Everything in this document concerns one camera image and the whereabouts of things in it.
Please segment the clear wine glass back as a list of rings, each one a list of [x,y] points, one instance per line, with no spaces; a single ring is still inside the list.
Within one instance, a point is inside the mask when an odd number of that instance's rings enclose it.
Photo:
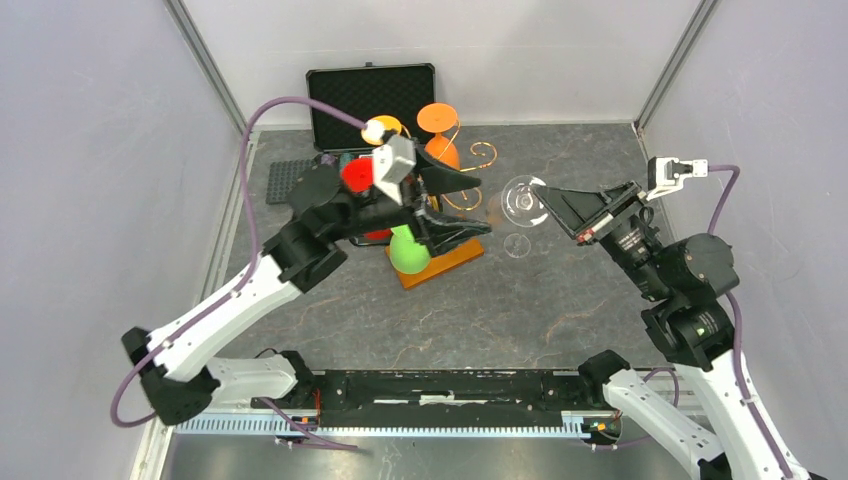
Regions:
[[[487,205],[487,221],[495,229],[514,226],[533,228],[549,218],[549,212],[535,195],[536,187],[546,182],[533,175],[519,175],[507,182]]]

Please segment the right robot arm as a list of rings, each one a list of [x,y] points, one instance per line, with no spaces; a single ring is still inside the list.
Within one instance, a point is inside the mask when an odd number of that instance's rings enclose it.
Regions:
[[[664,245],[634,182],[599,192],[535,185],[532,193],[577,244],[601,246],[649,302],[641,314],[646,332],[709,424],[658,396],[609,350],[580,365],[580,400],[631,418],[693,479],[811,478],[757,398],[732,297],[739,278],[731,247],[710,233]]]

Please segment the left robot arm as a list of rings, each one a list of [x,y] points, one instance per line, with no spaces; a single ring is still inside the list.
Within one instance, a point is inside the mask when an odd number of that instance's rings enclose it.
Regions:
[[[254,247],[238,274],[167,325],[135,327],[122,336],[154,418],[173,426],[214,403],[252,399],[306,405],[314,381],[298,354],[226,359],[221,350],[338,269],[347,258],[340,241],[407,226],[428,253],[440,256],[490,232],[486,222],[439,213],[428,202],[432,195],[477,187],[478,178],[419,147],[380,147],[373,164],[379,176],[365,192],[352,190],[331,166],[303,171],[289,194],[291,219]]]

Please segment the clear wine glass front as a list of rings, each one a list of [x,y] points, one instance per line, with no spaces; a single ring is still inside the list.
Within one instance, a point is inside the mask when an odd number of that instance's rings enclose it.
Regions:
[[[529,255],[532,249],[532,243],[524,234],[510,233],[503,241],[503,248],[509,257],[520,259]]]

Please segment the clear wine glass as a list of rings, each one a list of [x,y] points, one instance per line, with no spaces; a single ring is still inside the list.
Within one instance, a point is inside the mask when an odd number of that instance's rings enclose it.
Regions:
[[[549,212],[535,195],[536,187],[546,182],[533,175],[519,175],[507,182],[487,205],[487,221],[495,229],[514,226],[533,228],[549,218]]]
[[[503,248],[509,257],[520,259],[529,255],[532,249],[532,243],[524,234],[510,233],[503,241]]]

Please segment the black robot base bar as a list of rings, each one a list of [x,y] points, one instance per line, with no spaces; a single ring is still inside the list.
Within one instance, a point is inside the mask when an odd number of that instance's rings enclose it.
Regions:
[[[321,427],[554,427],[594,409],[586,393],[554,370],[326,370],[272,403]]]

